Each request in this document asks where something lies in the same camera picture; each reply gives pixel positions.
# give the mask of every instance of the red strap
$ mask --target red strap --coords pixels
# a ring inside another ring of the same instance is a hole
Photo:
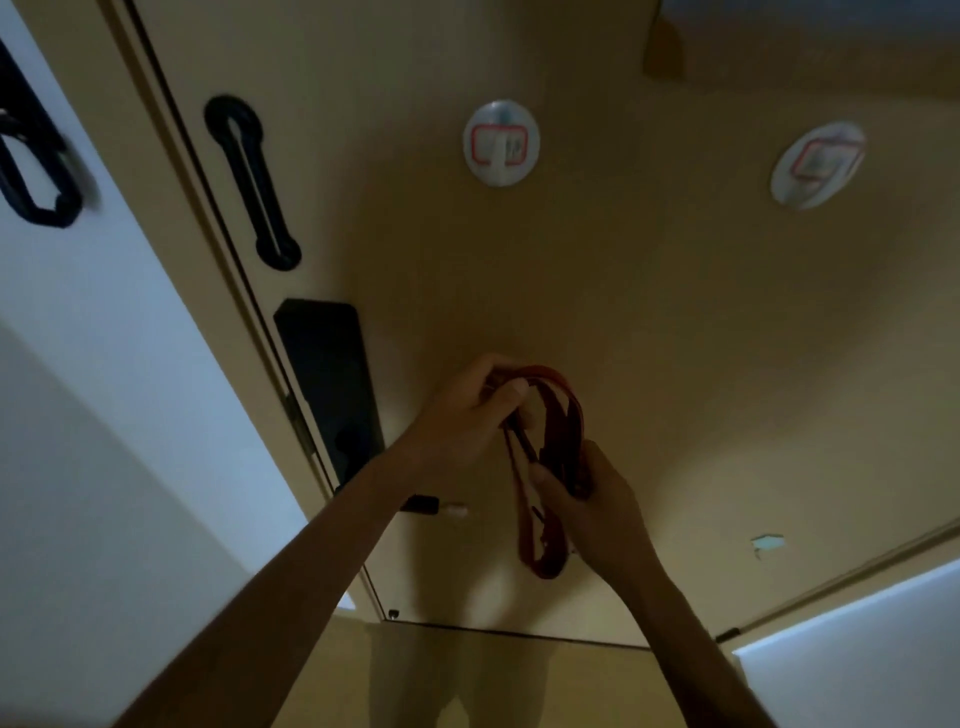
[[[520,561],[541,579],[553,579],[564,570],[567,558],[566,535],[560,518],[549,508],[542,513],[531,508],[516,464],[514,448],[510,441],[513,432],[520,448],[529,462],[540,462],[563,483],[575,497],[587,497],[590,492],[588,478],[581,477],[580,450],[584,442],[584,415],[577,398],[563,375],[549,367],[523,367],[510,374],[510,378],[523,377],[535,388],[546,407],[546,423],[543,432],[543,447],[537,455],[523,430],[516,412],[504,422],[503,435],[510,455],[510,467],[514,473],[516,490],[516,514]],[[568,403],[566,409],[557,398],[554,387],[563,392]],[[534,548],[534,523],[532,514],[543,522],[540,543],[543,554],[538,559]]]

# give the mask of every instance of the forearm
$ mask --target forearm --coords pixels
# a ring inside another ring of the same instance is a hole
[[[690,728],[774,728],[651,547],[619,582]]]
[[[406,464],[374,459],[230,602],[116,723],[263,728],[406,498]]]

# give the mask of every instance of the door handle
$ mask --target door handle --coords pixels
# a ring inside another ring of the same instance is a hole
[[[43,167],[57,188],[52,209],[34,202],[3,137],[17,139]],[[84,207],[84,198],[63,163],[66,143],[27,80],[0,42],[0,193],[20,217],[35,225],[69,228]]]
[[[240,131],[237,142],[229,122]],[[287,231],[263,157],[263,125],[253,109],[235,96],[215,96],[206,103],[204,122],[214,141],[219,144],[230,172],[243,198],[247,215],[256,235],[256,253],[278,271],[292,271],[300,263],[302,253],[297,241]]]

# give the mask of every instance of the round sticker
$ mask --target round sticker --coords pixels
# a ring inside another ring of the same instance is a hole
[[[792,209],[822,205],[860,168],[867,136],[850,121],[835,121],[804,134],[774,167],[770,191]]]
[[[540,129],[516,101],[493,101],[478,109],[464,129],[464,159],[484,184],[516,184],[537,164]]]

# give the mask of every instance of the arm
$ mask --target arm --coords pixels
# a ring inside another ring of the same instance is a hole
[[[670,581],[636,497],[595,443],[584,444],[594,492],[571,497],[540,465],[530,478],[584,560],[620,595],[650,643],[690,728],[775,728]]]
[[[488,354],[451,379],[403,436],[160,673],[116,727],[270,725],[394,513],[425,480],[442,483],[472,462],[523,401],[522,380],[481,401],[487,376],[511,366]]]

